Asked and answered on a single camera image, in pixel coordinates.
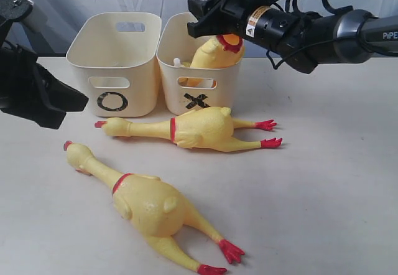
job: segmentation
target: black x mark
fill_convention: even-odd
[[[210,107],[208,104],[206,104],[205,102],[203,102],[204,99],[207,99],[207,96],[204,94],[199,95],[197,98],[195,98],[194,96],[191,96],[190,94],[186,93],[184,95],[184,97],[186,97],[188,100],[191,100],[192,102],[189,103],[188,105],[186,105],[186,109],[192,109],[193,107],[195,107],[196,105],[202,107],[202,108],[207,108]]]

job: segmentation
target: basket handle hole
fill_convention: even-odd
[[[89,77],[89,83],[95,88],[129,88],[130,81],[124,77]]]
[[[206,90],[212,90],[217,86],[217,81],[212,78],[180,77],[177,82],[178,85],[183,88],[204,88]]]
[[[140,22],[118,22],[116,30],[119,32],[144,32],[145,25]]]

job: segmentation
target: red feet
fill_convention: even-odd
[[[103,125],[106,124],[106,121],[97,121],[94,124],[94,127],[96,127],[97,129],[101,129],[103,127]]]
[[[274,120],[270,119],[269,121],[260,121],[259,123],[255,123],[254,128],[265,131],[272,131],[274,129],[274,126],[276,125],[277,123],[274,123]]]
[[[261,148],[262,149],[276,149],[282,144],[282,138],[276,139],[272,138],[271,140],[262,140],[261,141]]]
[[[69,147],[71,144],[73,144],[73,142],[71,142],[71,141],[65,142],[65,143],[63,144],[63,150],[66,152],[67,149],[68,149],[68,147]]]
[[[200,275],[220,275],[227,271],[225,268],[215,268],[202,264],[198,269]]]
[[[222,240],[218,246],[220,246],[229,264],[232,264],[233,261],[236,261],[237,263],[241,262],[241,255],[244,255],[243,250],[239,249],[227,240]]]

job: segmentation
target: o symbol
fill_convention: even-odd
[[[120,96],[120,98],[122,99],[122,106],[118,107],[118,108],[109,108],[104,106],[103,101],[104,99],[108,96],[108,95],[116,95],[116,96]],[[112,91],[107,91],[106,93],[103,93],[102,95],[100,95],[97,99],[97,104],[101,109],[104,109],[106,111],[122,111],[125,110],[129,104],[128,100],[126,99],[126,97],[124,95],[122,95],[121,93],[115,93]]]

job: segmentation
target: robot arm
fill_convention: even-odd
[[[33,51],[6,41],[15,22],[37,32],[46,17],[31,0],[0,0],[0,110],[58,129],[67,112],[84,110],[88,98],[39,65]]]
[[[274,69],[286,62],[302,73],[323,63],[363,63],[375,53],[398,56],[398,17],[380,19],[352,6],[335,9],[328,0],[322,4],[331,15],[322,17],[300,11],[298,0],[286,0],[284,9],[278,1],[188,0],[198,20],[188,23],[188,33],[195,38],[236,34],[267,49]],[[281,56],[278,64],[271,52]]]

